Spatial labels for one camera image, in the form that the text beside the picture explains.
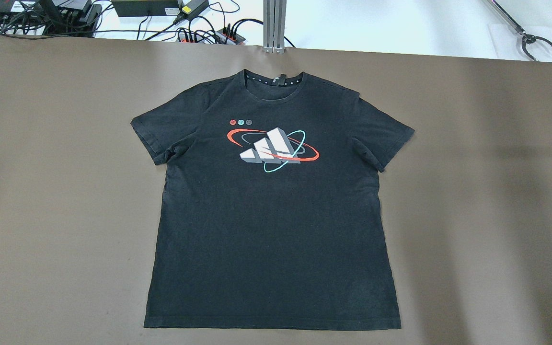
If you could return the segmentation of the metal reacher grabber tool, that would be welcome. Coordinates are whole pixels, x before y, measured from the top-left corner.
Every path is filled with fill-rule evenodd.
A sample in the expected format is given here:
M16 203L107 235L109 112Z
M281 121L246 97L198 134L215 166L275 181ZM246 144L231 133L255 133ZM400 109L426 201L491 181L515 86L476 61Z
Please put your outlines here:
M488 0L489 4L499 13L500 17L502 17L508 25L510 25L513 29L515 29L515 32L520 37L520 43L521 43L521 49L523 50L523 53L530 59L531 61L538 62L538 59L532 55L529 50L528 46L536 44L539 41L543 41L550 48L552 49L552 41L549 39L546 39L545 37L532 35L526 31L526 29L523 28L513 17L502 7L499 2L496 0Z

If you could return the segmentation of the aluminium frame post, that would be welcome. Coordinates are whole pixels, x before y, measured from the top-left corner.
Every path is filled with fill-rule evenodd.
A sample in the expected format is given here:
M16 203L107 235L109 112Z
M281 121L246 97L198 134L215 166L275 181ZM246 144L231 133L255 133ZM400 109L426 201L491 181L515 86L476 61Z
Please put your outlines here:
M285 52L286 0L263 1L263 50L267 53Z

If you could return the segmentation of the grey power strip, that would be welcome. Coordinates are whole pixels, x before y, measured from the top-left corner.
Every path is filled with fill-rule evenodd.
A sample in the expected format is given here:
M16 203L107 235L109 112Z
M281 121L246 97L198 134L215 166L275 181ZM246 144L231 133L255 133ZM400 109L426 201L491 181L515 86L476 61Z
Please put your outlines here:
M245 37L233 33L230 35L224 34L222 30L217 32L209 30L204 31L202 29L191 30L180 28L177 30L175 37L176 42L191 42L202 44L219 44L219 45L243 45L247 41Z

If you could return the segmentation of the black graphic t-shirt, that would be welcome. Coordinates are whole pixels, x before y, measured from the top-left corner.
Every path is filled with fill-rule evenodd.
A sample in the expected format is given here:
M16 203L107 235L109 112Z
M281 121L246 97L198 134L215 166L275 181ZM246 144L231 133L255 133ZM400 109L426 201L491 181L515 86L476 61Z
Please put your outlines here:
M332 81L245 69L130 124L166 166L145 328L401 328L379 174L412 127Z

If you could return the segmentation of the black electronics box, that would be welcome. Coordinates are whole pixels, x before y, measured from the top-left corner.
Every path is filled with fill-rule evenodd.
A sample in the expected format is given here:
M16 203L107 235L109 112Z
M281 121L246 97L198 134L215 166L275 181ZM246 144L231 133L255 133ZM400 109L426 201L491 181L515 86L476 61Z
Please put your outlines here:
M93 0L38 0L37 5L54 34L92 32L103 13Z

